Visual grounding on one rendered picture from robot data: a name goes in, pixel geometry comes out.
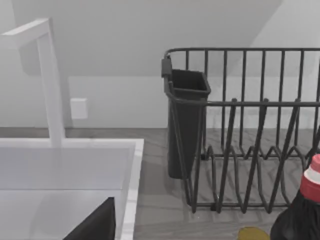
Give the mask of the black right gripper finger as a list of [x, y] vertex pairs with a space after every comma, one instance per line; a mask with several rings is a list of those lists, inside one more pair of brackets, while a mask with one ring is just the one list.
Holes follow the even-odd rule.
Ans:
[[115, 240], [115, 198], [108, 197], [63, 240]]

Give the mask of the white sink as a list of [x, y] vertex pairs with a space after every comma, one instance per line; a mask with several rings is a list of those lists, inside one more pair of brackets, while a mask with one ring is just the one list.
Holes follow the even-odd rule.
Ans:
[[142, 138], [66, 138], [0, 147], [0, 240], [63, 240], [107, 198], [115, 240], [134, 240]]

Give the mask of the dark grey cutlery holder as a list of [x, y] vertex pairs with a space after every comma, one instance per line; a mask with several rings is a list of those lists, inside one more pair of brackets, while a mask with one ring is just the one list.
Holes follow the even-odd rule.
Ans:
[[[172, 82], [174, 94], [180, 99], [207, 100], [211, 93], [207, 77], [200, 71], [173, 69]], [[186, 171], [190, 175], [198, 140], [199, 106], [177, 103], [176, 109]], [[168, 175], [173, 179], [182, 178], [175, 125], [171, 112], [168, 114]]]

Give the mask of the tall white tap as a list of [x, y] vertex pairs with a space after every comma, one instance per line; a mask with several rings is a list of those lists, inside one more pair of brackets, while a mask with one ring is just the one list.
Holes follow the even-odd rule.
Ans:
[[61, 148], [66, 139], [60, 73], [51, 20], [38, 18], [0, 35], [0, 48], [18, 49], [36, 41], [43, 86], [48, 138], [0, 138], [0, 148]]

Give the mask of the yellow round thing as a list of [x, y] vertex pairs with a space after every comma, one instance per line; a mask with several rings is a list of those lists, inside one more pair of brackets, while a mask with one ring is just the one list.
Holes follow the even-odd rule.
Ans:
[[237, 240], [270, 240], [270, 236], [257, 227], [243, 227], [238, 231]]

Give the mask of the dark bottle with red cap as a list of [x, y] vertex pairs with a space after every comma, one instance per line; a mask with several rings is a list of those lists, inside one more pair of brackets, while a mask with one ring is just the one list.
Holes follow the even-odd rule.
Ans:
[[271, 227], [270, 240], [320, 240], [320, 154], [312, 157], [295, 198]]

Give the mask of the white wall socket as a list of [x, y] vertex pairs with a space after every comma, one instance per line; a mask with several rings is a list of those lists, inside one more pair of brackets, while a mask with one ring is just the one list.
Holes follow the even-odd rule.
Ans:
[[88, 101], [86, 98], [70, 99], [71, 118], [73, 120], [84, 120], [88, 118]]

